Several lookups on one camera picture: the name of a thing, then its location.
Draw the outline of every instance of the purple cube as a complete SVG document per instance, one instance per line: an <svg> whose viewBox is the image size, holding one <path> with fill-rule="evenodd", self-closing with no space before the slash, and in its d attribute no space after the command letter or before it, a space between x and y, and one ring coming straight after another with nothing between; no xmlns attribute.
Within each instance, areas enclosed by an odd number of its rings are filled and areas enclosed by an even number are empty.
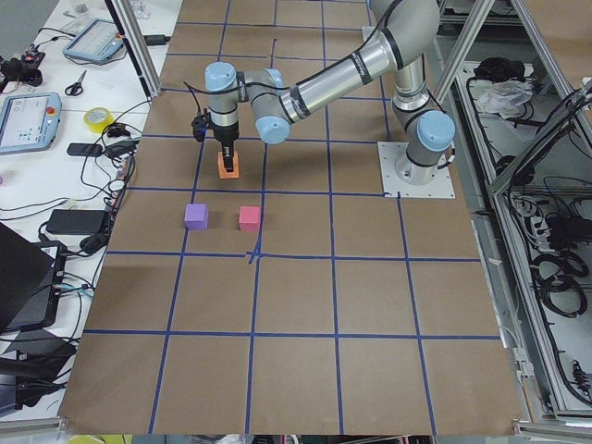
<svg viewBox="0 0 592 444"><path fill-rule="evenodd" d="M207 229L207 206L205 203L190 203L185 208L187 229Z"/></svg>

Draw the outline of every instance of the grey floor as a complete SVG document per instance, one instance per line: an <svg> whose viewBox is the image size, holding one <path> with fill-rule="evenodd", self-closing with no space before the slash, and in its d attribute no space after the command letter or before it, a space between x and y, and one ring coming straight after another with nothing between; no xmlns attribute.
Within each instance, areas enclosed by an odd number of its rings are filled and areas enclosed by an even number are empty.
<svg viewBox="0 0 592 444"><path fill-rule="evenodd" d="M0 0L0 56L19 57L35 39L57 1Z"/></svg>

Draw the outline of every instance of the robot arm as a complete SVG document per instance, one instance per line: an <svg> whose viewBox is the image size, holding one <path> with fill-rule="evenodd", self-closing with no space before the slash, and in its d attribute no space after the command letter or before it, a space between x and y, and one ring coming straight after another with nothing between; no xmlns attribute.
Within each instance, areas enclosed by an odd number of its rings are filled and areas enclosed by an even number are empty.
<svg viewBox="0 0 592 444"><path fill-rule="evenodd" d="M429 146L425 147L418 140L421 136L410 133L417 132L421 117L428 111L422 53L438 31L436 0L368 0L368 4L379 18L371 38L339 62L289 88L283 88L276 69L240 72L224 62L207 67L209 114L206 120L196 118L202 122L197 130L194 120L194 134L203 131L207 121L207 128L222 144L227 171L232 171L233 143L239 138L238 103L251 103L255 126L264 142L281 143L289 137L290 125L391 70L397 71L393 109L412 139L408 153L416 152L418 167L432 167L438 162L451 137L446 142L439 140L440 134L428 134L424 139ZM434 137L439 143L430 144ZM442 144L446 146L437 150L436 145Z"/></svg>

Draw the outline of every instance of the blue joint cap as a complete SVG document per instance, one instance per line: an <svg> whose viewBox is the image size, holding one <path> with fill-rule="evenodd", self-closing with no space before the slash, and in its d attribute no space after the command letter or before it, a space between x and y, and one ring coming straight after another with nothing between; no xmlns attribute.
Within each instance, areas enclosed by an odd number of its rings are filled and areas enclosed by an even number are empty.
<svg viewBox="0 0 592 444"><path fill-rule="evenodd" d="M278 69L275 68L265 68L265 71L267 71L267 73L269 73L269 75L271 76L271 78L274 80L274 84L276 85L277 88L283 88L284 87L284 80L281 77L281 72L279 72Z"/></svg>
<svg viewBox="0 0 592 444"><path fill-rule="evenodd" d="M255 122L255 127L261 140L270 145L282 143L290 136L290 124L281 117L259 117Z"/></svg>
<svg viewBox="0 0 592 444"><path fill-rule="evenodd" d="M222 91L234 83L236 69L226 62L214 62L205 69L205 88L207 91Z"/></svg>
<svg viewBox="0 0 592 444"><path fill-rule="evenodd" d="M425 148L442 153L452 143L456 129L452 119L441 111L428 111L419 117L417 137Z"/></svg>

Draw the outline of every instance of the white plastic bag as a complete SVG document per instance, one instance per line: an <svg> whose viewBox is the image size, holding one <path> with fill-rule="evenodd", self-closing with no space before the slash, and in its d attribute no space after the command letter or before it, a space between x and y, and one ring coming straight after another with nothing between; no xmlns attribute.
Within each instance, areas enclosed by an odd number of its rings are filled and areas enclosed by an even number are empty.
<svg viewBox="0 0 592 444"><path fill-rule="evenodd" d="M533 96L533 85L524 81L507 80L493 83L477 99L480 113L499 114L502 118L519 117L524 113L523 104Z"/></svg>

